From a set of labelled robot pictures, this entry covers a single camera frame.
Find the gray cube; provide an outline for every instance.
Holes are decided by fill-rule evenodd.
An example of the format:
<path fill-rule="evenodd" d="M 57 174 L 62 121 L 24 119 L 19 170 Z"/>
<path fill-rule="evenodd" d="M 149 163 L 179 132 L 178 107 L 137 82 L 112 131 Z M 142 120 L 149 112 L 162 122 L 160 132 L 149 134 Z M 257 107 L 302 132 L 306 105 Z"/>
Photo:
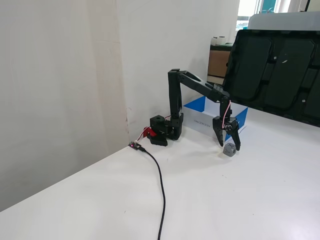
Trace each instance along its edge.
<path fill-rule="evenodd" d="M 233 157 L 237 152 L 236 145 L 233 143 L 227 143 L 223 148 L 223 154 L 227 155 L 228 157 Z"/>

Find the white tabletop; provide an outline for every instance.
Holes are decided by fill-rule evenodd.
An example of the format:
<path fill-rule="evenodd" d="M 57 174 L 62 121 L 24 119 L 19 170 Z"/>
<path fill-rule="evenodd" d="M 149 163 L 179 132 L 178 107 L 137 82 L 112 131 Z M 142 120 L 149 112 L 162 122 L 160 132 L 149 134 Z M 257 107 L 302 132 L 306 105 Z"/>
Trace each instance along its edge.
<path fill-rule="evenodd" d="M 141 144 L 163 174 L 162 240 L 319 240 L 320 128 L 255 110 L 229 158 L 183 128 Z M 0 213 L 1 240 L 152 240 L 162 212 L 153 160 L 125 148 Z"/>

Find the robotic arm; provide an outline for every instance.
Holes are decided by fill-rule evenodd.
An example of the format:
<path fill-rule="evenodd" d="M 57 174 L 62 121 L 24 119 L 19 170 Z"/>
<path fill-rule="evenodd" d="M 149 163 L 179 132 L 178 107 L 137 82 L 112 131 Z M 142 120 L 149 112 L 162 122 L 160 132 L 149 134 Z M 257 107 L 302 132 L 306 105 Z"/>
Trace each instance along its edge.
<path fill-rule="evenodd" d="M 182 122 L 184 120 L 184 114 L 181 113 L 181 83 L 215 103 L 220 102 L 220 116 L 216 116 L 212 120 L 213 130 L 222 147 L 224 145 L 223 130 L 225 130 L 232 137 L 236 149 L 240 150 L 239 124 L 236 118 L 230 117 L 232 110 L 230 108 L 229 93 L 217 84 L 211 85 L 190 72 L 180 71 L 180 69 L 172 69 L 168 72 L 168 80 L 171 118 L 170 120 L 166 120 L 160 115 L 150 118 L 150 127 L 153 133 L 148 133 L 147 137 L 152 144 L 167 146 L 168 142 L 166 138 L 177 140 L 181 135 Z"/>

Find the white wall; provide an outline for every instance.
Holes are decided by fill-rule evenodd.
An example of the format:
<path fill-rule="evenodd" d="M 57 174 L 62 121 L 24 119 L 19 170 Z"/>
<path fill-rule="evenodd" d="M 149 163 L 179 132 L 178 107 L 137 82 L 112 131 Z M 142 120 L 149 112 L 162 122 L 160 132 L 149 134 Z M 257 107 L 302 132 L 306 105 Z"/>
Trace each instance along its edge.
<path fill-rule="evenodd" d="M 310 0 L 310 4 L 307 11 L 308 12 L 320 11 L 320 0 Z"/>
<path fill-rule="evenodd" d="M 97 3 L 0 2 L 0 211 L 128 142 L 119 36 L 91 31 Z"/>
<path fill-rule="evenodd" d="M 117 0 L 129 138 L 170 113 L 167 73 L 207 78 L 210 40 L 234 38 L 239 0 Z M 182 87 L 184 102 L 198 96 Z"/>

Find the box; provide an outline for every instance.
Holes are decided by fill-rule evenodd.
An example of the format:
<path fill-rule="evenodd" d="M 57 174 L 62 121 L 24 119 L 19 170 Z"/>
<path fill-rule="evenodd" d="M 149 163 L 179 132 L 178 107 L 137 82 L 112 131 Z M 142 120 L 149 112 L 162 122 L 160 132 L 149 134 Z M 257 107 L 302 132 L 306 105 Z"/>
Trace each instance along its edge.
<path fill-rule="evenodd" d="M 223 84 L 232 45 L 210 46 L 207 81 Z"/>
<path fill-rule="evenodd" d="M 242 129 L 245 127 L 248 107 L 232 102 L 231 109 L 231 117 L 235 117 L 237 119 L 240 131 L 242 131 Z M 212 126 L 212 120 L 214 117 L 219 116 L 220 114 L 219 103 L 215 103 L 207 99 L 205 96 L 202 96 L 184 105 L 182 107 L 182 112 L 184 114 L 184 126 L 207 136 L 217 138 Z M 223 136 L 224 141 L 231 137 L 230 135 L 226 134 L 226 131 L 223 131 Z"/>

